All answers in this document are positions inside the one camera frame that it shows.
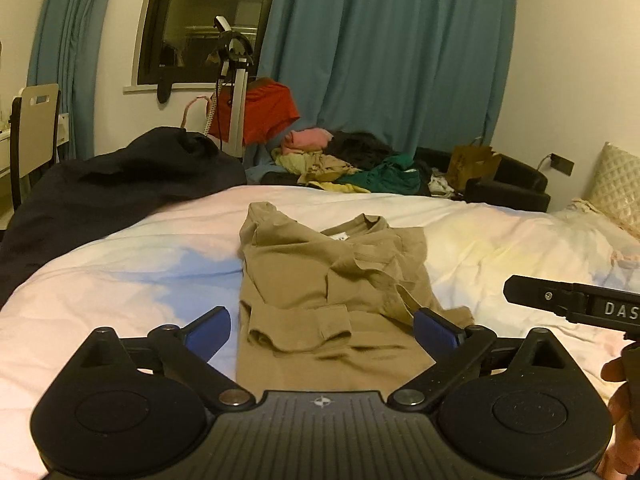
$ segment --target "blue gripper pad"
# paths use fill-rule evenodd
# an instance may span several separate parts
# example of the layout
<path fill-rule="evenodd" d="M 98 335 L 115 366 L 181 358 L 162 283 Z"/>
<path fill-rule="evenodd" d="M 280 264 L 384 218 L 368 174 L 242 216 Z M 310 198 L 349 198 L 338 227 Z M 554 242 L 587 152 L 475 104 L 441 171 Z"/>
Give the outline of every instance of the blue gripper pad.
<path fill-rule="evenodd" d="M 465 340 L 465 331 L 428 308 L 414 314 L 414 337 L 434 361 L 448 357 Z"/>
<path fill-rule="evenodd" d="M 217 307 L 180 332 L 184 345 L 204 362 L 209 362 L 229 339 L 231 316 L 226 308 Z"/>

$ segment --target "chair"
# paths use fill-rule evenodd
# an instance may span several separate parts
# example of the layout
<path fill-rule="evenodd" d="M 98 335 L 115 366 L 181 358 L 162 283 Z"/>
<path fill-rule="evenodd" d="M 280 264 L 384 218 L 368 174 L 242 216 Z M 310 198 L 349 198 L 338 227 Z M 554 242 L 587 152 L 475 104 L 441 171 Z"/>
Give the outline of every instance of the chair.
<path fill-rule="evenodd" d="M 418 148 L 415 158 L 446 173 L 451 153 Z M 551 201 L 551 197 L 545 193 L 547 183 L 543 173 L 510 156 L 502 155 L 494 179 L 469 180 L 463 199 L 465 202 L 483 202 L 520 211 L 546 212 Z"/>
<path fill-rule="evenodd" d="M 10 116 L 9 172 L 14 212 L 22 203 L 20 180 L 56 161 L 60 90 L 57 84 L 27 86 L 14 99 Z M 0 230 L 0 240 L 4 230 Z"/>

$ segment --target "blue curtain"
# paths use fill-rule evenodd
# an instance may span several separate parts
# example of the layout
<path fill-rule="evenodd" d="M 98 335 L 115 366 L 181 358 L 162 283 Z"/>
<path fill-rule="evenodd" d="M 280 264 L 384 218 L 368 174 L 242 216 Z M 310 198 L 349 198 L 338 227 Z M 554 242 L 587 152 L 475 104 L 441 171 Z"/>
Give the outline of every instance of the blue curtain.
<path fill-rule="evenodd" d="M 45 0 L 42 6 L 28 84 L 60 85 L 70 129 L 64 158 L 94 155 L 95 75 L 108 1 Z"/>
<path fill-rule="evenodd" d="M 490 141 L 516 0 L 273 0 L 258 73 L 302 118 L 396 150 Z"/>

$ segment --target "orange clothing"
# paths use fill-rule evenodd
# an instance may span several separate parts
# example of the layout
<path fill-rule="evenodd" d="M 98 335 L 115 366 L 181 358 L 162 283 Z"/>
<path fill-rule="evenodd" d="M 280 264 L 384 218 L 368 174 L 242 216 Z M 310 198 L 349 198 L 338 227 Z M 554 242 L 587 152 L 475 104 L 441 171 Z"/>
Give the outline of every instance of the orange clothing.
<path fill-rule="evenodd" d="M 222 135 L 218 131 L 218 117 L 220 117 Z M 250 85 L 244 104 L 242 143 L 244 145 L 264 144 L 299 118 L 300 114 L 288 87 L 275 81 L 258 84 L 256 88 L 251 88 Z M 218 96 L 218 106 L 211 122 L 209 135 L 228 142 L 230 123 L 231 92 L 224 88 Z"/>

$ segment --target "finger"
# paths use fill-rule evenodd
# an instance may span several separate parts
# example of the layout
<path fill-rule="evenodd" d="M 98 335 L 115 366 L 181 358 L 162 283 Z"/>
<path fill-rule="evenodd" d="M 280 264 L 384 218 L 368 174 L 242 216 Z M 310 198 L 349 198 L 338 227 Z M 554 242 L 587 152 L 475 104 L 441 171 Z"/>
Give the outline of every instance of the finger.
<path fill-rule="evenodd" d="M 626 414 L 616 424 L 616 443 L 613 446 L 613 466 L 619 473 L 633 475 L 640 465 L 640 440 Z"/>
<path fill-rule="evenodd" d="M 620 419 L 625 416 L 631 409 L 631 396 L 629 392 L 629 385 L 623 384 L 609 399 L 609 412 L 613 423 L 619 423 Z"/>
<path fill-rule="evenodd" d="M 613 447 L 607 449 L 607 452 L 598 465 L 596 474 L 604 480 L 626 480 L 626 475 L 616 471 L 616 468 L 613 466 L 614 454 L 615 450 Z"/>
<path fill-rule="evenodd" d="M 625 367 L 622 364 L 622 357 L 613 359 L 605 363 L 600 372 L 600 377 L 610 383 L 620 383 L 625 380 Z"/>

